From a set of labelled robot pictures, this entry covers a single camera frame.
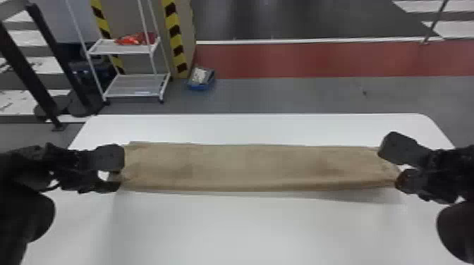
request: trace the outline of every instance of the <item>small box on floor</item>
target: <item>small box on floor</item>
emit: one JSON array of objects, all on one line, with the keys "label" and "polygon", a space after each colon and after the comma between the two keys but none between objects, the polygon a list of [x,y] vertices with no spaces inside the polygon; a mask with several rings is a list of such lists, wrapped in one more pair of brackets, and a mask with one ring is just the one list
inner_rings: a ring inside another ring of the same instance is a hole
[{"label": "small box on floor", "polygon": [[208,90],[215,81],[214,70],[195,66],[188,80],[190,90]]}]

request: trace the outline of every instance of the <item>concrete floor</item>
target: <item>concrete floor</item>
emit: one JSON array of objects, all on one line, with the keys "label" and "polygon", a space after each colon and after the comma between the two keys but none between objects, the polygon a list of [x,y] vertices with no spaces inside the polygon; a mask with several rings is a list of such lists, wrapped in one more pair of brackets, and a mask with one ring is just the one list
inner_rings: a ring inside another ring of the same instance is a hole
[{"label": "concrete floor", "polygon": [[[474,123],[464,119],[474,109],[473,83],[474,77],[240,79],[217,80],[213,90],[194,92],[177,81],[164,105],[121,99],[101,113],[413,112],[429,116],[461,147],[474,143]],[[46,124],[0,124],[0,151],[45,142],[67,147],[80,127],[51,132]]]},{"label": "concrete floor", "polygon": [[198,40],[413,37],[429,31],[391,0],[191,3]]}]

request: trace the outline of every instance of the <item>metal shelf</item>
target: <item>metal shelf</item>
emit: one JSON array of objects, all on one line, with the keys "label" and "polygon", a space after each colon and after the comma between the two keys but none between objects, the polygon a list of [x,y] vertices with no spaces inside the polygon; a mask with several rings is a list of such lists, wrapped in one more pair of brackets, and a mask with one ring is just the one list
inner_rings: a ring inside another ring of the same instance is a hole
[{"label": "metal shelf", "polygon": [[114,39],[99,39],[87,52],[90,55],[153,54],[160,41],[161,39],[157,37],[154,44],[151,44],[148,48],[148,45],[120,45],[115,43]]},{"label": "metal shelf", "polygon": [[104,93],[105,97],[160,97],[170,74],[117,75]]}]

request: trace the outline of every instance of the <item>beige towel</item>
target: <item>beige towel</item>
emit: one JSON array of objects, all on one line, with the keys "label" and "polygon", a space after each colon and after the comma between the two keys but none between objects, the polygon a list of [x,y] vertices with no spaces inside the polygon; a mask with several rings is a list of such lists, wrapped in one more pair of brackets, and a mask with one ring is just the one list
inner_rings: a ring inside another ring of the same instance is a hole
[{"label": "beige towel", "polygon": [[127,190],[294,191],[392,186],[397,167],[369,147],[206,145],[125,146]]}]

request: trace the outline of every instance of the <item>hazard stripe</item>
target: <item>hazard stripe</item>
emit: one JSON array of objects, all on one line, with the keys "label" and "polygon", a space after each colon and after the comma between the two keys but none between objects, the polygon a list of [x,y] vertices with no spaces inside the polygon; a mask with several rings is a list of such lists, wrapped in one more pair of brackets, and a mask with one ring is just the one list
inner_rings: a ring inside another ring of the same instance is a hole
[{"label": "hazard stripe", "polygon": [[162,5],[166,29],[169,33],[169,44],[173,51],[173,65],[178,72],[179,78],[187,78],[189,67],[184,53],[184,43],[181,37],[181,28],[175,0],[162,0]]},{"label": "hazard stripe", "polygon": [[[102,37],[104,39],[111,39],[112,35],[110,33],[110,27],[102,10],[102,4],[100,3],[100,0],[90,0],[90,6],[92,8],[92,12],[94,13],[95,22],[97,27],[99,27]],[[113,55],[111,59],[112,64],[117,68],[118,72],[120,74],[124,74],[125,70],[123,69],[122,60],[117,55]]]}]

